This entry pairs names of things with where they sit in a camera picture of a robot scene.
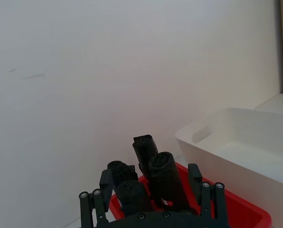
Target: white wall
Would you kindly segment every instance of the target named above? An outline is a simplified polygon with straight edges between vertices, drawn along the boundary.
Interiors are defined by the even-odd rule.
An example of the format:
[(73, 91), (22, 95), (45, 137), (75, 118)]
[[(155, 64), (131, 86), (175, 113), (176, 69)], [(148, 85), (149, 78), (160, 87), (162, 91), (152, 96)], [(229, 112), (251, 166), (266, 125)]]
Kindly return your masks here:
[(59, 228), (132, 137), (280, 91), (273, 0), (0, 0), (0, 228)]

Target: red bin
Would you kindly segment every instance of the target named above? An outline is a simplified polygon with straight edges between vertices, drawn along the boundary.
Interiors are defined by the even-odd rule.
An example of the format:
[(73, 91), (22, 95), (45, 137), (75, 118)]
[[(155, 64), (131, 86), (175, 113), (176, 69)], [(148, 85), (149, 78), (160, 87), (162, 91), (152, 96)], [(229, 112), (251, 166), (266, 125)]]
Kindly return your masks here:
[[(188, 169), (180, 164), (176, 164), (181, 181), (183, 183), (185, 193), (189, 200), (189, 203), (192, 207), (196, 208), (198, 212), (200, 212), (200, 206), (197, 205), (197, 202), (194, 198), (193, 192), (189, 185), (188, 181)], [(149, 190), (146, 185), (146, 179), (141, 176), (139, 181), (142, 182), (148, 193)], [(238, 197), (237, 195), (225, 190), (226, 196), (226, 205), (228, 212), (228, 221), (231, 228), (271, 228), (272, 221), (270, 215), (264, 211), (263, 209), (253, 205), (252, 203)], [(154, 202), (152, 202), (155, 210), (160, 211), (163, 209), (159, 209), (155, 206)], [(124, 218), (124, 214), (120, 211), (120, 204), (116, 195), (113, 195), (110, 202), (110, 210), (114, 215), (116, 220)], [(214, 215), (214, 207), (212, 206), (212, 216)]]

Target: black rolled sock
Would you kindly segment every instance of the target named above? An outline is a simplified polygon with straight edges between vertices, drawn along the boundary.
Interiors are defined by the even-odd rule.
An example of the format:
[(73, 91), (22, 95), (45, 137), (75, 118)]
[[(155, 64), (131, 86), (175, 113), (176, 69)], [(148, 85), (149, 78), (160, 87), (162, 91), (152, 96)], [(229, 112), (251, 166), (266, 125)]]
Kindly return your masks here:
[(158, 154), (155, 142), (151, 135), (134, 137), (133, 148), (136, 153), (141, 172), (149, 180), (149, 161)]
[(144, 185), (136, 180), (121, 183), (116, 191), (125, 216), (140, 212), (154, 211)]
[(169, 152), (161, 152), (149, 161), (151, 191), (155, 203), (165, 210), (192, 210), (173, 158)]
[(112, 161), (108, 164), (108, 169), (112, 172), (114, 183), (114, 191), (116, 192), (118, 186), (124, 181), (138, 180), (134, 165), (126, 165), (121, 161)]

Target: white plastic bin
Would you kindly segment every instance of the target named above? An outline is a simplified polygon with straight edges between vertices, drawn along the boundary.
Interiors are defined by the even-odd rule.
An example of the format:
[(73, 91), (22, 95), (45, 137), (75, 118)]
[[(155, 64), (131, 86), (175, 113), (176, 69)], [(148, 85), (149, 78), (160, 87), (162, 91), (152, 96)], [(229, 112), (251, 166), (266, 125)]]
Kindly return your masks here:
[(179, 130), (176, 138), (204, 177), (225, 183), (283, 228), (283, 114), (228, 108)]

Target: rolled black fabric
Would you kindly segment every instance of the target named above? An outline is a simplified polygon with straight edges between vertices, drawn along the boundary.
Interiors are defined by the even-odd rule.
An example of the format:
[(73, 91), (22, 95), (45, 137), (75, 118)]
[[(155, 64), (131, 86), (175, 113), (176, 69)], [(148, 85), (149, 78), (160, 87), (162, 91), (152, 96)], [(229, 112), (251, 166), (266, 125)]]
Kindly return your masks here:
[(134, 137), (133, 148), (135, 150), (141, 172), (149, 180), (149, 161), (158, 154), (155, 142), (151, 135)]
[(165, 210), (196, 210), (191, 209), (186, 197), (179, 173), (169, 152), (161, 152), (150, 159), (149, 171), (151, 175), (151, 191), (155, 203)]
[(144, 185), (136, 180), (121, 183), (116, 195), (125, 216), (154, 210)]
[(138, 180), (134, 165), (126, 165), (121, 161), (112, 161), (108, 164), (108, 169), (111, 170), (114, 191), (116, 192), (118, 186), (128, 180)]

